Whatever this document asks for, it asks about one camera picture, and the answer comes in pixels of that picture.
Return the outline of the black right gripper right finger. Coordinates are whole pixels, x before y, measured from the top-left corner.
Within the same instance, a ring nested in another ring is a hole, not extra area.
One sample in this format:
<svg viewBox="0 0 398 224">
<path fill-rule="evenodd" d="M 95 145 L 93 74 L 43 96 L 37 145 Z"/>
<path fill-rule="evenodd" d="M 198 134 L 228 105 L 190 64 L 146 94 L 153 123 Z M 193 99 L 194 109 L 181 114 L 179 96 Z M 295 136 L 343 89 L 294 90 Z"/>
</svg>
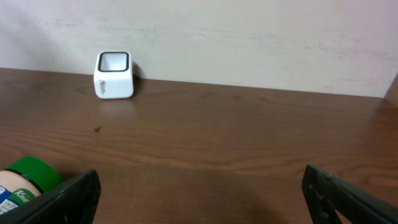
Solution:
<svg viewBox="0 0 398 224">
<path fill-rule="evenodd" d="M 314 223 L 397 223 L 397 207 L 341 180 L 315 165 L 307 165 L 302 192 Z"/>
</svg>

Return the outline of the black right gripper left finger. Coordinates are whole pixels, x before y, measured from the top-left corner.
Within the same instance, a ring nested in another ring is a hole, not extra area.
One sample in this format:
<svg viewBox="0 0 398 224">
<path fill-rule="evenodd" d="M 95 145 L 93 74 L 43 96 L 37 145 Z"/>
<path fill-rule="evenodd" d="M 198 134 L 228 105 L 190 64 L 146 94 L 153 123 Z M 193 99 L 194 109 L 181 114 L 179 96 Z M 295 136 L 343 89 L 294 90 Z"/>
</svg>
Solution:
<svg viewBox="0 0 398 224">
<path fill-rule="evenodd" d="M 100 178 L 89 169 L 1 215 L 1 224 L 92 224 L 101 195 Z"/>
</svg>

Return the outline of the green lid spice jar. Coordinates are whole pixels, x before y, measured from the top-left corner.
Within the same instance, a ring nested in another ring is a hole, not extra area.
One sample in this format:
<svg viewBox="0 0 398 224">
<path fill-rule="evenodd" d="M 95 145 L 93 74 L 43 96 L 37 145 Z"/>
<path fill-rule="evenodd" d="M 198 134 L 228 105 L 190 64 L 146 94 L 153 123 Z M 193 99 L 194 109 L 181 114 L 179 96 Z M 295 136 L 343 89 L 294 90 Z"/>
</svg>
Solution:
<svg viewBox="0 0 398 224">
<path fill-rule="evenodd" d="M 20 207 L 63 182 L 44 161 L 22 157 L 1 170 L 1 214 Z"/>
</svg>

